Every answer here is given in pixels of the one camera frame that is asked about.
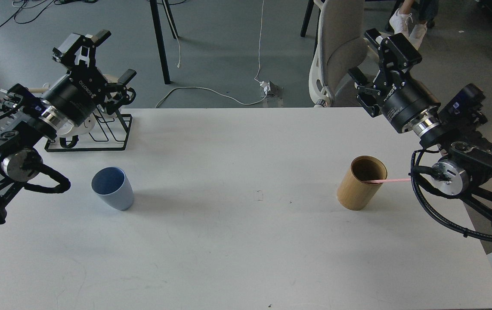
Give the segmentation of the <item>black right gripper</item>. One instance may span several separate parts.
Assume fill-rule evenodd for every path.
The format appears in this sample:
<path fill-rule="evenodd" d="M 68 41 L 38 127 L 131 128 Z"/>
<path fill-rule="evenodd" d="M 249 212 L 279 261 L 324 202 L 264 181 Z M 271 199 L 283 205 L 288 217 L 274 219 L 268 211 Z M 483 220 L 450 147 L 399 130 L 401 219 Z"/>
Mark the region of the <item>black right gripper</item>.
<path fill-rule="evenodd" d="M 377 51 L 378 73 L 369 80 L 359 68 L 348 69 L 361 106 L 371 117 L 383 115 L 398 133 L 429 133 L 440 126 L 440 102 L 410 73 L 421 54 L 403 34 L 368 29 L 364 37 Z"/>

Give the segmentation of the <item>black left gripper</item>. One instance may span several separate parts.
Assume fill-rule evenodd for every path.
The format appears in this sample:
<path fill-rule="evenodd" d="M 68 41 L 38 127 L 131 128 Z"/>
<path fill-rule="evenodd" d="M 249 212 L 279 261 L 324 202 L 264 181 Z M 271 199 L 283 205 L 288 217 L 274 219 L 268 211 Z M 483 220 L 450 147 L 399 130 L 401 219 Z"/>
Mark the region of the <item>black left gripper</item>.
<path fill-rule="evenodd" d="M 96 66 L 96 48 L 111 36 L 109 30 L 100 30 L 94 35 L 72 33 L 60 47 L 53 49 L 53 60 L 67 69 L 67 73 L 41 96 L 45 110 L 41 119 L 51 126 L 62 126 L 67 121 L 80 125 L 101 106 L 108 115 L 134 101 L 136 92 L 128 83 L 136 76 L 134 69 L 128 69 L 118 79 L 122 98 L 118 102 L 102 106 L 103 74 Z"/>

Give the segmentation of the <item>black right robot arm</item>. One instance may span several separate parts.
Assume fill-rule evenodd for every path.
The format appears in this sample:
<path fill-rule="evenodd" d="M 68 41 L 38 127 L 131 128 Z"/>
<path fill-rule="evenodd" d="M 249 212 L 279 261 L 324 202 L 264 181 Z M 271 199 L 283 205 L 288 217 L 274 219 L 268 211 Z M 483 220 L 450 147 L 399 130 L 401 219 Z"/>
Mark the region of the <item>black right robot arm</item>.
<path fill-rule="evenodd" d="M 378 74 L 373 81 L 357 67 L 348 70 L 361 106 L 372 117 L 382 115 L 398 133 L 412 131 L 421 150 L 413 152 L 411 184 L 422 208 L 448 229 L 481 241 L 492 235 L 462 227 L 437 212 L 423 192 L 459 199 L 492 224 L 492 143 L 477 130 L 487 122 L 482 113 L 485 96 L 470 83 L 441 108 L 423 83 L 411 76 L 421 54 L 405 35 L 364 33 L 378 52 Z"/>

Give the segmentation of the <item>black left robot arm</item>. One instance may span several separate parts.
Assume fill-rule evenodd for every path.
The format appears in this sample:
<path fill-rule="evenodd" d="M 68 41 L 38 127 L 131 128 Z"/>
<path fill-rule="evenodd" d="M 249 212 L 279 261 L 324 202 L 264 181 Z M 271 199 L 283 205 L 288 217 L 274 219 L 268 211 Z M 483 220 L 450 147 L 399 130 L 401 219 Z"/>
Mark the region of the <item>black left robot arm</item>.
<path fill-rule="evenodd" d="M 134 101 L 136 92 L 128 83 L 136 71 L 128 69 L 116 81 L 108 80 L 96 66 L 96 48 L 111 33 L 72 33 L 53 49 L 53 60 L 67 71 L 52 87 L 27 88 L 15 84 L 0 99 L 0 224 L 6 221 L 6 206 L 21 189 L 57 194 L 66 192 L 68 178 L 43 163 L 35 145 L 43 138 L 59 144 L 59 150 L 74 150 L 78 137 L 90 132 L 104 117 L 118 118 L 129 133 L 132 116 L 121 107 Z"/>

